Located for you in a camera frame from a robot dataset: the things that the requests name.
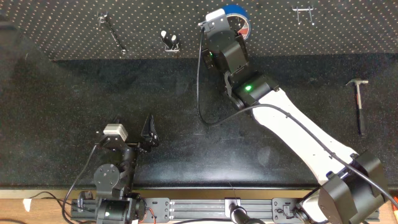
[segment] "roll of tape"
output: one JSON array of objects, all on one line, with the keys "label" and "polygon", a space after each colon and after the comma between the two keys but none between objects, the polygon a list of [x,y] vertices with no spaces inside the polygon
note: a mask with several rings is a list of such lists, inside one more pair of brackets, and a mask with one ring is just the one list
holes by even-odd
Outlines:
[{"label": "roll of tape", "polygon": [[250,36],[251,25],[246,11],[241,6],[237,5],[224,6],[223,9],[227,18],[238,17],[244,20],[244,24],[241,29],[238,30],[238,33],[242,34],[244,40],[247,40]]}]

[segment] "hammer handle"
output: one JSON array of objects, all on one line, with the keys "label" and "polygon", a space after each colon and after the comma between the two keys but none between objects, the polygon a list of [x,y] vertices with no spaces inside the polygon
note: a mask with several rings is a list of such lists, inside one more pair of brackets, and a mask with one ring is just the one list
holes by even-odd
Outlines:
[{"label": "hammer handle", "polygon": [[358,109],[358,124],[359,124],[359,135],[365,137],[365,118],[363,115],[363,110]]}]

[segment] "hammer head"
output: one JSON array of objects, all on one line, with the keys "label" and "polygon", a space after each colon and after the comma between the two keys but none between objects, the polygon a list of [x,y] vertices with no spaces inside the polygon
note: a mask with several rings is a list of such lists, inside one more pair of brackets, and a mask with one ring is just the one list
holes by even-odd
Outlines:
[{"label": "hammer head", "polygon": [[354,83],[355,85],[368,84],[369,80],[362,80],[360,78],[354,78],[354,79],[350,80],[346,85],[348,85],[350,83]]}]

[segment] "wooden surface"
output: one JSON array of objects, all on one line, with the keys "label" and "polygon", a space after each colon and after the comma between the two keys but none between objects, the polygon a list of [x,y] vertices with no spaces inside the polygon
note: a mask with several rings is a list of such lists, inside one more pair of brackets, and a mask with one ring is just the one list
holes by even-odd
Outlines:
[{"label": "wooden surface", "polygon": [[[222,191],[218,191],[219,198],[223,195]],[[241,195],[242,192],[236,191],[237,195]],[[70,211],[70,207],[66,206],[66,211]],[[10,218],[13,220],[19,220],[28,224],[35,223],[66,223],[61,215],[61,208],[55,200],[52,199],[33,199],[30,204],[30,211],[25,210],[23,199],[0,199],[0,219]],[[395,217],[392,212],[391,203],[388,202],[380,208],[380,223],[383,224],[397,224]]]}]

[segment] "black countertop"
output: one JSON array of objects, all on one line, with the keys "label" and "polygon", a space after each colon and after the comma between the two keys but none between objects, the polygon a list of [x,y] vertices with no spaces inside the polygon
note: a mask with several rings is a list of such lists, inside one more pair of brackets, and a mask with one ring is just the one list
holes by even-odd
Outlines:
[{"label": "black countertop", "polygon": [[[196,59],[49,62],[40,54],[1,61],[0,180],[2,188],[67,188],[93,147],[95,132],[116,115],[139,139],[155,117],[160,146],[140,156],[135,188],[312,188],[316,179],[275,134],[242,114],[207,128],[195,109]],[[371,151],[398,186],[397,55],[258,57],[292,102],[323,130],[357,152]],[[358,136],[355,77],[368,135]],[[234,113],[221,77],[203,68],[201,108],[216,121]],[[78,186],[93,188],[96,168],[116,155],[97,151]]]}]

